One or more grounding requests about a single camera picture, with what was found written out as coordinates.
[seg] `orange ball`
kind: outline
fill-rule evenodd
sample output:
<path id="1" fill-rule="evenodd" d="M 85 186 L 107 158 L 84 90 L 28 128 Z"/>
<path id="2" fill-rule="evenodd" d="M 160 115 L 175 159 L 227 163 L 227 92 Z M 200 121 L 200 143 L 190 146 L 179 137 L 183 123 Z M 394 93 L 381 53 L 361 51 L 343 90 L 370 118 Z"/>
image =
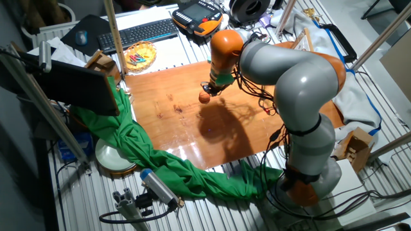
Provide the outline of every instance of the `orange ball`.
<path id="1" fill-rule="evenodd" d="M 198 100 L 200 103 L 207 104 L 210 102 L 210 95 L 202 90 L 198 95 Z"/>

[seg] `wooden table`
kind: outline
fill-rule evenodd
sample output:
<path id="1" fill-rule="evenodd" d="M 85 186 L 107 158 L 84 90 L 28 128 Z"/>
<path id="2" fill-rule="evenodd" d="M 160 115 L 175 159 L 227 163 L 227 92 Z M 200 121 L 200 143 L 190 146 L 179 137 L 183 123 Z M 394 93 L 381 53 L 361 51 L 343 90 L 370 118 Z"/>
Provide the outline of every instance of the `wooden table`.
<path id="1" fill-rule="evenodd" d="M 209 71 L 210 64 L 199 62 L 126 77 L 137 122 L 154 148 L 188 159 L 201 169 L 264 151 L 268 138 L 283 125 L 279 115 L 267 115 L 258 98 L 242 92 L 236 83 L 201 104 L 200 82 L 209 81 Z M 273 92 L 274 87 L 266 90 Z M 321 112 L 335 128 L 343 125 L 331 101 Z"/>

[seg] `keyboard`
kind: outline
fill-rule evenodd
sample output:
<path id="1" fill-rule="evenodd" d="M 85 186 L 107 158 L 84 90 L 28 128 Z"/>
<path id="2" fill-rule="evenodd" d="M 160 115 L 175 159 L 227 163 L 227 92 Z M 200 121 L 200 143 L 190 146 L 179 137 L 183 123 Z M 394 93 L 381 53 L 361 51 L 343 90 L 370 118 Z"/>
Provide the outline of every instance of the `keyboard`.
<path id="1" fill-rule="evenodd" d="M 176 37 L 178 34 L 179 31 L 175 27 L 173 21 L 171 19 L 163 19 L 121 30 L 120 38 L 123 49 L 126 49 L 136 42 L 157 42 Z M 100 43 L 100 49 L 106 55 L 116 52 L 116 47 L 114 46 L 114 40 L 111 33 L 99 35 L 97 36 L 97 39 Z"/>

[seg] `green fabric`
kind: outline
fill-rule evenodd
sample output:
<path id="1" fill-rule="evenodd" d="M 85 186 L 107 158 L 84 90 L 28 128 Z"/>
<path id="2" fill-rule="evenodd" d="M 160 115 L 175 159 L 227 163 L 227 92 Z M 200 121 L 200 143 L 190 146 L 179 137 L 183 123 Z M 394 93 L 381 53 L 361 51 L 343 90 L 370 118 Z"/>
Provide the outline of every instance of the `green fabric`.
<path id="1" fill-rule="evenodd" d="M 128 96 L 116 90 L 113 78 L 109 83 L 120 115 L 98 116 L 90 110 L 73 107 L 90 131 L 109 144 L 118 147 L 141 168 L 150 168 L 177 195 L 205 197 L 213 195 L 223 200 L 260 198 L 263 196 L 259 168 L 252 169 L 241 162 L 242 174 L 227 178 L 226 174 L 208 173 L 166 151 L 153 149 L 147 133 L 133 121 Z M 268 184 L 272 185 L 281 170 L 267 167 Z"/>

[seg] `wooden stick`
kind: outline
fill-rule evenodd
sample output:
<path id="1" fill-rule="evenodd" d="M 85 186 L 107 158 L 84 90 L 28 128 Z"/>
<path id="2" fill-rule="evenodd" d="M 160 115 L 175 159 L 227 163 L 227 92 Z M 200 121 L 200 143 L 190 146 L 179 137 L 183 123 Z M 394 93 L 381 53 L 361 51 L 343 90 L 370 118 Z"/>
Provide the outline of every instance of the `wooden stick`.
<path id="1" fill-rule="evenodd" d="M 126 59 L 124 57 L 123 45 L 121 44 L 120 32 L 118 31 L 116 14 L 114 13 L 114 7 L 112 0 L 104 0 L 105 11 L 107 12 L 107 18 L 109 19 L 111 33 L 113 34 L 114 45 L 120 61 L 121 74 L 127 74 L 128 68 Z"/>

